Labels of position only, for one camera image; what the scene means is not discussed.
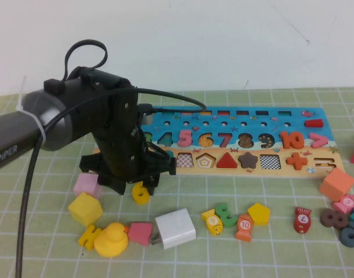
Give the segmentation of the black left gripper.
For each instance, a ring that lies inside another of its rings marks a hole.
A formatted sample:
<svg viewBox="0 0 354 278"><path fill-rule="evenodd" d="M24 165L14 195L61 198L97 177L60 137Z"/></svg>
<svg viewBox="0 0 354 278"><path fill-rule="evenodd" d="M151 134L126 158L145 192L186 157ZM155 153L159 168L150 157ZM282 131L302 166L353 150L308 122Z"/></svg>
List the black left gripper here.
<svg viewBox="0 0 354 278"><path fill-rule="evenodd" d="M176 158L146 141L141 129L144 109L137 105L138 94L117 93L110 97L110 119L92 135L100 152L81 157L83 172L98 174L97 183L120 195L126 183L143 181L149 195L159 184L161 173L176 174Z"/></svg>

